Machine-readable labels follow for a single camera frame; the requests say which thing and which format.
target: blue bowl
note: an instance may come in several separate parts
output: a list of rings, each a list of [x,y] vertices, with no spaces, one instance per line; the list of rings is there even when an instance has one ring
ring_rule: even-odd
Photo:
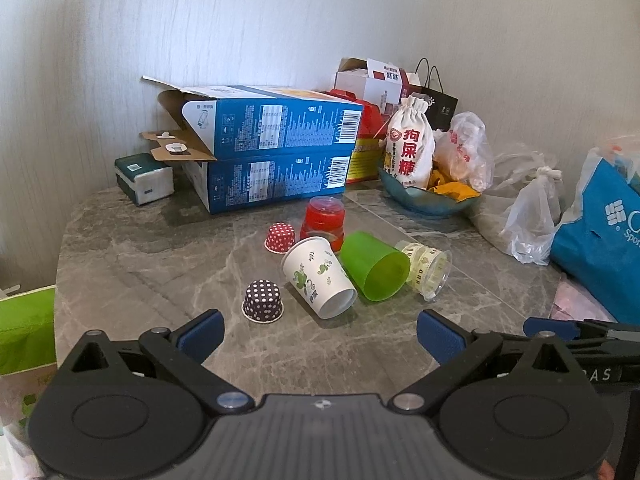
[[[384,169],[378,168],[382,185],[391,197],[405,208],[433,218],[446,218],[472,206],[478,196],[456,202],[452,198],[438,195],[419,187],[404,187]]]

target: pink package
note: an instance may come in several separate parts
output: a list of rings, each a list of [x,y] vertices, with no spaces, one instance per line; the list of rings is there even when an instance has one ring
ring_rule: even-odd
[[[577,320],[597,319],[616,322],[616,319],[582,285],[563,274],[560,278],[551,319]]]

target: clear plastic bag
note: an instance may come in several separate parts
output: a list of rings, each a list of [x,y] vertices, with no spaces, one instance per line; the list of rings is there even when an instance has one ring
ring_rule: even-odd
[[[524,145],[495,157],[494,186],[469,210],[479,233],[523,264],[547,265],[561,215],[562,172]]]
[[[618,170],[629,187],[640,195],[640,136],[627,135],[609,139],[600,147],[599,153]]]
[[[478,193],[491,187],[494,154],[486,140],[484,123],[475,113],[463,112],[451,120],[448,132],[437,130],[433,160],[453,180],[468,184]]]

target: blue bag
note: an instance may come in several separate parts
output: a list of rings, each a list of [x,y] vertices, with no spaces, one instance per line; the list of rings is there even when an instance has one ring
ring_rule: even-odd
[[[640,324],[640,196],[589,152],[551,246],[551,259],[574,275],[619,322]]]

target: green tissue package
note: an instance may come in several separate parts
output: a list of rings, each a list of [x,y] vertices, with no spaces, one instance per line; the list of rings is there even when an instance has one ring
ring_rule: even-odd
[[[26,425],[57,369],[55,291],[53,285],[0,300],[0,480],[42,476]]]

